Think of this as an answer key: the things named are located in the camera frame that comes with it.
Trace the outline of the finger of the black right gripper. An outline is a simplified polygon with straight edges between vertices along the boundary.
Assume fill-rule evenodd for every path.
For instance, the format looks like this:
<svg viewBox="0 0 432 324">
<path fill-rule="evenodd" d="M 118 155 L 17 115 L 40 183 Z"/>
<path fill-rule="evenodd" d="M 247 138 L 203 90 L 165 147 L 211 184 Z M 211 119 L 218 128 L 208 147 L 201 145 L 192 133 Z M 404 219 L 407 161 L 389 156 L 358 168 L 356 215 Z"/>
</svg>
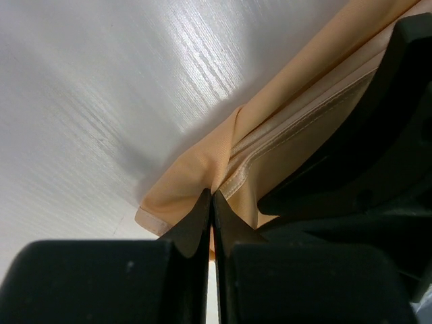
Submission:
<svg viewBox="0 0 432 324">
<path fill-rule="evenodd" d="M 431 14 L 390 29 L 352 113 L 293 175 L 259 201 L 279 217 L 266 237 L 368 244 L 397 265 L 413 302 L 431 284 Z"/>
</svg>

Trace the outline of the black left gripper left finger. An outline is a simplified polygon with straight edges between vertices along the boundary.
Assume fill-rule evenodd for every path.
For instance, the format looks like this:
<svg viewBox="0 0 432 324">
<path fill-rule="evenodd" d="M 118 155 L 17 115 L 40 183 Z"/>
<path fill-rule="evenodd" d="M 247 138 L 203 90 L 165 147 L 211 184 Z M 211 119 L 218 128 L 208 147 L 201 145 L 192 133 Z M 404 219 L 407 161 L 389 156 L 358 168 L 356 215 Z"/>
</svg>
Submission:
<svg viewBox="0 0 432 324">
<path fill-rule="evenodd" d="M 41 240 L 1 284 L 2 323 L 204 323 L 211 200 L 157 240 Z"/>
</svg>

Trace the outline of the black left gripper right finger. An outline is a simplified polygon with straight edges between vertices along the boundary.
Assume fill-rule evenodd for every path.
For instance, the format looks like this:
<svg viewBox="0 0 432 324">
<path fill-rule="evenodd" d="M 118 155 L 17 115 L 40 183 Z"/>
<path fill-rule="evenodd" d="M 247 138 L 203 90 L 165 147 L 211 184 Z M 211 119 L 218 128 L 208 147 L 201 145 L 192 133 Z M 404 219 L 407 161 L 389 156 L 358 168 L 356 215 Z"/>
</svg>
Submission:
<svg viewBox="0 0 432 324">
<path fill-rule="evenodd" d="M 395 265 L 362 244 L 268 242 L 212 197 L 221 323 L 416 323 Z"/>
</svg>

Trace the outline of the beige cloth napkin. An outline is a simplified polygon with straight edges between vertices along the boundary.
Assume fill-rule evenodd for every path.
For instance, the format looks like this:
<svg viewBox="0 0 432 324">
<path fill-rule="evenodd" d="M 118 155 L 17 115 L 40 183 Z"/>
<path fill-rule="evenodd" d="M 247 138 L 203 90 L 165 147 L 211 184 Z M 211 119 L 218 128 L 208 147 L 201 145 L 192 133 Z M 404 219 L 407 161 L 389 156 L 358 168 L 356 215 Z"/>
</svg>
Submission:
<svg viewBox="0 0 432 324">
<path fill-rule="evenodd" d="M 277 218 L 258 201 L 341 126 L 375 75 L 395 23 L 430 1 L 350 1 L 251 100 L 182 153 L 147 192 L 138 225 L 162 236 L 201 192 L 220 192 L 252 228 Z"/>
</svg>

